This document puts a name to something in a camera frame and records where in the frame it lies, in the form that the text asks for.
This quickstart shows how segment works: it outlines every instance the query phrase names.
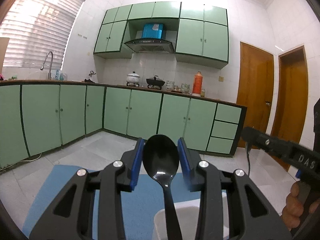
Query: tiled floor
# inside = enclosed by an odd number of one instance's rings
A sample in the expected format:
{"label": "tiled floor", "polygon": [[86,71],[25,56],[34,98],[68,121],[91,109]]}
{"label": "tiled floor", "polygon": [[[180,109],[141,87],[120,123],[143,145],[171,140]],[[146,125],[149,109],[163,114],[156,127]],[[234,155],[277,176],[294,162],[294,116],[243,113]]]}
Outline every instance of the tiled floor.
{"label": "tiled floor", "polygon": [[[90,170],[101,170],[121,158],[123,152],[134,148],[136,141],[106,132],[98,132],[64,149],[26,163],[0,175],[0,198],[12,219],[22,228],[30,205],[40,187],[56,164],[77,165]],[[233,172],[241,168],[247,172],[248,164],[243,148],[234,158],[201,155],[218,169]],[[250,178],[265,194],[278,213],[285,206],[285,198],[295,182],[269,155],[251,150]],[[140,174],[146,174],[143,166]]]}

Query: silver screw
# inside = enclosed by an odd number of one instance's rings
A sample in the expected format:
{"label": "silver screw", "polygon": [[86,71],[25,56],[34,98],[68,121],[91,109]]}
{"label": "silver screw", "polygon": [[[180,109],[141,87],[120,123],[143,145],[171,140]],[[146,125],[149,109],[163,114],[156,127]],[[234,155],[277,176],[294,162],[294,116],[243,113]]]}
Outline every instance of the silver screw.
{"label": "silver screw", "polygon": [[209,163],[206,162],[206,161],[200,161],[200,162],[199,162],[199,166],[200,166],[201,168],[206,168],[206,167],[209,166]]}
{"label": "silver screw", "polygon": [[114,163],[113,163],[113,166],[115,166],[116,168],[119,168],[119,167],[121,167],[123,165],[123,162],[122,161],[115,161]]}
{"label": "silver screw", "polygon": [[80,176],[80,177],[84,176],[86,173],[87,173],[87,171],[85,169],[79,169],[77,171],[77,175]]}
{"label": "silver screw", "polygon": [[244,171],[239,169],[239,170],[236,170],[236,175],[239,176],[239,177],[242,177],[244,176]]}

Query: window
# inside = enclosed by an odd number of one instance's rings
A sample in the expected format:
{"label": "window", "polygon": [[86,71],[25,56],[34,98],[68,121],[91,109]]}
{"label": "window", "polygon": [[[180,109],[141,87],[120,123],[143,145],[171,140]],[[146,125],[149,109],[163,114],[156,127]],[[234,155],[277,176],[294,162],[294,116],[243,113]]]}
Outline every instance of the window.
{"label": "window", "polygon": [[[49,51],[52,69],[62,67],[76,16],[85,0],[16,0],[0,25],[10,38],[4,67],[40,68]],[[50,65],[50,58],[44,68]]]}

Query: gooseneck faucet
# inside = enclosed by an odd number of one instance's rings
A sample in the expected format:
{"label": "gooseneck faucet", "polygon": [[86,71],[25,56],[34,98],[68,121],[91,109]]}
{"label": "gooseneck faucet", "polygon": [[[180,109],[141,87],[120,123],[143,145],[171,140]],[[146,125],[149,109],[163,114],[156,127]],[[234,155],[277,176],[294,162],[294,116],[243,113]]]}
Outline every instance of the gooseneck faucet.
{"label": "gooseneck faucet", "polygon": [[51,53],[51,62],[50,62],[50,68],[49,68],[49,73],[48,73],[48,80],[51,79],[51,68],[52,68],[52,61],[53,61],[53,53],[52,53],[52,51],[49,51],[47,56],[45,56],[45,60],[44,60],[44,62],[42,64],[42,67],[40,68],[40,70],[43,70],[44,64],[47,61],[47,57],[49,56],[50,53]]}

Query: spoon handle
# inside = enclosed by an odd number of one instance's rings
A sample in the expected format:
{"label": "spoon handle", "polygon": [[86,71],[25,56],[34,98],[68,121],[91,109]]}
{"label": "spoon handle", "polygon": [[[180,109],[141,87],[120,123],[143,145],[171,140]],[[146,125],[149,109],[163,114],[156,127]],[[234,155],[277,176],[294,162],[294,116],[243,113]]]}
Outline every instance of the spoon handle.
{"label": "spoon handle", "polygon": [[170,185],[169,187],[163,189],[163,194],[165,222],[167,227],[168,240],[182,240],[182,234],[180,230],[177,213],[173,204]]}

